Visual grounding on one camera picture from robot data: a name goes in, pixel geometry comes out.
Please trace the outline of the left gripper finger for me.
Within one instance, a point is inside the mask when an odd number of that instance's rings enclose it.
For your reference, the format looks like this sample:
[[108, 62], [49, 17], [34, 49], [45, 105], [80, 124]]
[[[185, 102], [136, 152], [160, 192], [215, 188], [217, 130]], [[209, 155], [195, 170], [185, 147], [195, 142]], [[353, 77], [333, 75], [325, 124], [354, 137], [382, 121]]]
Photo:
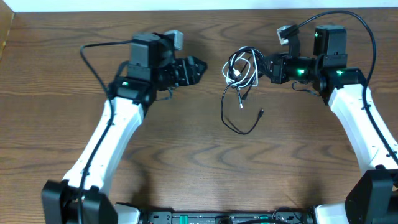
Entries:
[[193, 70], [194, 73], [204, 73], [208, 68], [207, 63], [194, 57], [188, 56], [187, 57], [188, 64], [190, 68]]
[[188, 85], [196, 85], [200, 82], [205, 70], [189, 70], [188, 71]]

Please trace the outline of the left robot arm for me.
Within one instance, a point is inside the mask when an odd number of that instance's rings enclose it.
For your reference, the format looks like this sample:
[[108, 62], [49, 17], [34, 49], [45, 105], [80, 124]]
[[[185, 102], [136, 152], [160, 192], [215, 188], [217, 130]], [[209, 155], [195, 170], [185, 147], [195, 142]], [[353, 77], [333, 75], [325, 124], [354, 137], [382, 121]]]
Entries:
[[46, 223], [140, 223], [139, 209], [109, 200], [116, 169], [157, 92], [199, 83], [207, 64], [193, 56], [176, 58], [183, 48], [178, 30], [138, 33], [126, 43], [130, 59], [102, 86], [104, 110], [84, 151], [62, 181], [48, 180], [42, 189]]

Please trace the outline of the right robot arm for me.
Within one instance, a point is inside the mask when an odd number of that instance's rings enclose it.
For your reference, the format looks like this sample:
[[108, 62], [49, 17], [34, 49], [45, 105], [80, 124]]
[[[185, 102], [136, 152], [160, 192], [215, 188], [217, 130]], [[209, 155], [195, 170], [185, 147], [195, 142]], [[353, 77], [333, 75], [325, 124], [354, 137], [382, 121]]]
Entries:
[[312, 58], [301, 56], [298, 33], [296, 25], [279, 28], [289, 51], [260, 59], [259, 70], [272, 83], [311, 83], [342, 124], [361, 171], [344, 202], [317, 205], [303, 214], [302, 223], [397, 223], [397, 142], [362, 71], [347, 66], [345, 28], [317, 26]]

